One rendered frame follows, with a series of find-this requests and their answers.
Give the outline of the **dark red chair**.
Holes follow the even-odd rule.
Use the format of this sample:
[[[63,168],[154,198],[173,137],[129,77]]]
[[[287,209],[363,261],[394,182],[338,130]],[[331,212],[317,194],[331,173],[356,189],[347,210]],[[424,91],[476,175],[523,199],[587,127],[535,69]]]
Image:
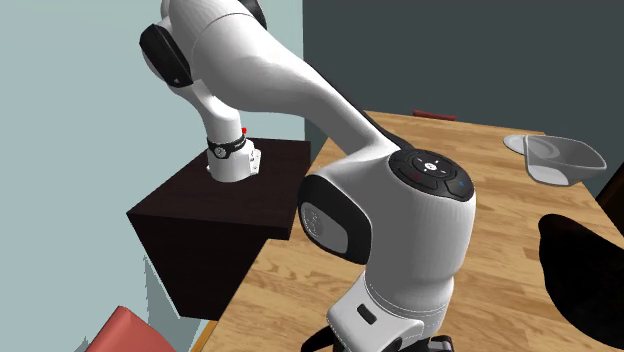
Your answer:
[[[431,112],[426,112],[426,111],[421,111],[421,110],[416,110],[416,109],[412,111],[412,115],[415,117],[422,117],[422,118],[429,118],[429,119],[436,119],[436,120],[446,120],[446,121],[457,120],[457,117],[453,115],[437,114],[437,113],[431,113]]]

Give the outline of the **grey plate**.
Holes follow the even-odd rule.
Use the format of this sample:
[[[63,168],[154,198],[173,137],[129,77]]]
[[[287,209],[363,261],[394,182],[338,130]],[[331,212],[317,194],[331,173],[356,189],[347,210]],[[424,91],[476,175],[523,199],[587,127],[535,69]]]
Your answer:
[[[503,144],[510,150],[520,155],[525,154],[524,146],[525,135],[512,134],[503,138]]]

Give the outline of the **dark robot stand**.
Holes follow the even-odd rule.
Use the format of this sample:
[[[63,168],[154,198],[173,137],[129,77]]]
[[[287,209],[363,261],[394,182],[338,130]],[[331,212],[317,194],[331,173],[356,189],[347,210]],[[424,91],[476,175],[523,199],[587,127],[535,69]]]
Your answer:
[[[310,144],[263,138],[254,144],[258,174],[218,182],[200,153],[127,213],[182,317],[220,319],[265,242],[290,237]]]

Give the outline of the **black rounded object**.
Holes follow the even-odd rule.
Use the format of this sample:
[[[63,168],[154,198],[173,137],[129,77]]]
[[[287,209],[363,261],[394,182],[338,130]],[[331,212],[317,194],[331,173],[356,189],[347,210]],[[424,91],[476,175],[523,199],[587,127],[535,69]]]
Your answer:
[[[545,288],[561,315],[607,346],[624,350],[624,249],[576,221],[538,222]]]

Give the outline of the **wooden table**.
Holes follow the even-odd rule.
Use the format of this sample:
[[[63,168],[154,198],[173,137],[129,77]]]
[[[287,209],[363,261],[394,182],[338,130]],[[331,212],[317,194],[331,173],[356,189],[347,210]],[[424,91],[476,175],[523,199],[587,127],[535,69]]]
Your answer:
[[[582,185],[533,181],[503,127],[377,112],[374,119],[414,146],[458,162],[477,195],[474,230],[441,331],[456,352],[624,352],[591,339],[552,303],[538,258],[539,219],[561,214],[624,249]],[[361,273],[313,245],[300,226],[268,240],[201,352],[300,352],[326,312]]]

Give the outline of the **clear grey bowl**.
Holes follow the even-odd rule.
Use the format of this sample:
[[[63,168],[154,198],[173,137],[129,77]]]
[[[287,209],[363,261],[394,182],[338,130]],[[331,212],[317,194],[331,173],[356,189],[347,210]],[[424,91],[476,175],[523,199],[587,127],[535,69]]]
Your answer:
[[[539,183],[568,187],[607,169],[603,157],[582,141],[527,135],[523,147],[526,171]]]

